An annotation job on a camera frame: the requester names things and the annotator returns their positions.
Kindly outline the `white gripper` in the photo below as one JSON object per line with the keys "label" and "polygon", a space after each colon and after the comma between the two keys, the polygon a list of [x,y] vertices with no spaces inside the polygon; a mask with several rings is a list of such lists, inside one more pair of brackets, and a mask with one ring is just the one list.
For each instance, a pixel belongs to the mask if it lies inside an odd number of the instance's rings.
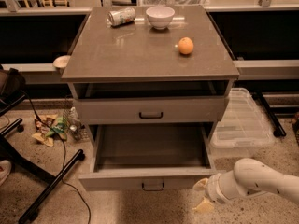
{"label": "white gripper", "polygon": [[197,181],[193,187],[196,191],[206,189],[206,197],[193,208],[197,213],[209,213],[214,210],[214,204],[226,204],[238,196],[237,184],[232,171],[218,173],[209,179]]}

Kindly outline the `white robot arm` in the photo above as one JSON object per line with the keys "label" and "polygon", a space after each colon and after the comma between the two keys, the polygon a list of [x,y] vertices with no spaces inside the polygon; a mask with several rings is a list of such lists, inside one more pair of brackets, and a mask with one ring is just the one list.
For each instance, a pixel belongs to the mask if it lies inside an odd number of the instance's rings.
{"label": "white robot arm", "polygon": [[216,204],[265,193],[276,194],[299,204],[298,176],[285,175],[250,158],[238,160],[229,172],[199,180],[193,189],[205,193],[202,201],[193,208],[193,211],[200,214],[212,212]]}

